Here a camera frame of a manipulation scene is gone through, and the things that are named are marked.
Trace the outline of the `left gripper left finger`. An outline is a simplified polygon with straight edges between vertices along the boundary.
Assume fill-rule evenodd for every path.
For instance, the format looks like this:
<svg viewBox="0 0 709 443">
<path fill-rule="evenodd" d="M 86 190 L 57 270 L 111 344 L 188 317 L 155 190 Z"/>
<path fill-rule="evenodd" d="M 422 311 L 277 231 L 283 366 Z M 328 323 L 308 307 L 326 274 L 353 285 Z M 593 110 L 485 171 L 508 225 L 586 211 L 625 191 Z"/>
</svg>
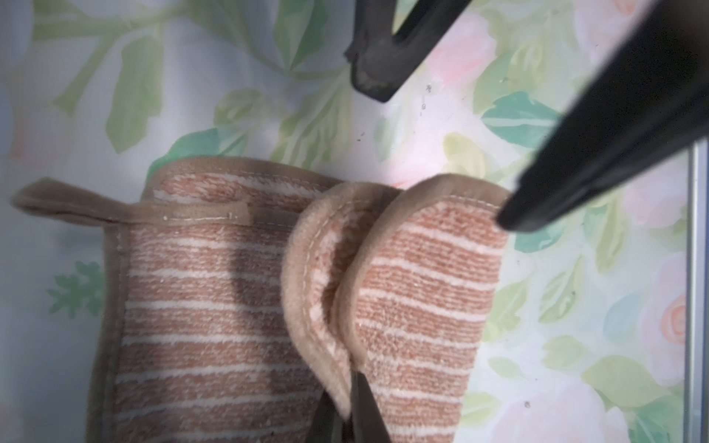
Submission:
<svg viewBox="0 0 709 443">
<path fill-rule="evenodd" d="M 332 408 L 319 409 L 313 418 L 306 443 L 342 443 L 343 419 Z"/>
</svg>

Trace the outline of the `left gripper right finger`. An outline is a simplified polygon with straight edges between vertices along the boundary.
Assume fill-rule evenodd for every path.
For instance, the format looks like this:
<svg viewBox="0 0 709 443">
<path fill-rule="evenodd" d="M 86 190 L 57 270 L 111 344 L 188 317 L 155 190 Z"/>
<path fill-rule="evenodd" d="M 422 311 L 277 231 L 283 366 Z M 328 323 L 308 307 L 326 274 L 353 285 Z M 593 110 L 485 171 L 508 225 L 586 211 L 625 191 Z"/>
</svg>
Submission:
<svg viewBox="0 0 709 443">
<path fill-rule="evenodd" d="M 367 377 L 359 371 L 352 374 L 351 432 L 354 443 L 391 443 Z"/>
</svg>

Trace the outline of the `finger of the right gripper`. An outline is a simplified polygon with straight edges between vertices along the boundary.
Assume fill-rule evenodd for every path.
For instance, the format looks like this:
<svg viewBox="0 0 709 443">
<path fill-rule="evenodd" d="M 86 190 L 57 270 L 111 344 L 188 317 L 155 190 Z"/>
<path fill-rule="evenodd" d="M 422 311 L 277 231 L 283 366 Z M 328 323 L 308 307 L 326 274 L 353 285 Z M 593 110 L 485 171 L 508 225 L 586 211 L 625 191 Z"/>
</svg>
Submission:
<svg viewBox="0 0 709 443">
<path fill-rule="evenodd" d="M 415 1 L 398 29 L 393 29 L 395 0 L 357 0 L 354 4 L 354 37 L 345 51 L 351 82 L 357 92 L 387 103 L 471 1 Z"/>
<path fill-rule="evenodd" d="M 497 218 L 535 232 L 708 134 L 708 4 L 658 1 L 561 121 Z"/>
</svg>

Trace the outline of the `beige striped dishcloth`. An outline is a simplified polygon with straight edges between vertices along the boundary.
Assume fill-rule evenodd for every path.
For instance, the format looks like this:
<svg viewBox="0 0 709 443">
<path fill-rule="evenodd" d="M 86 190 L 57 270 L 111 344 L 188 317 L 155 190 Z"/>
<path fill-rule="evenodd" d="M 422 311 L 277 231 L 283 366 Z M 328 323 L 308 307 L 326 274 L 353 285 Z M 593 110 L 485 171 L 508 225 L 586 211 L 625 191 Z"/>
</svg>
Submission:
<svg viewBox="0 0 709 443">
<path fill-rule="evenodd" d="M 506 189 L 436 175 L 407 190 L 202 157 L 122 203 L 45 178 L 21 212 L 97 226 L 106 297 L 89 442 L 305 442 L 351 432 L 352 374 L 391 442 L 451 442 L 508 241 Z"/>
</svg>

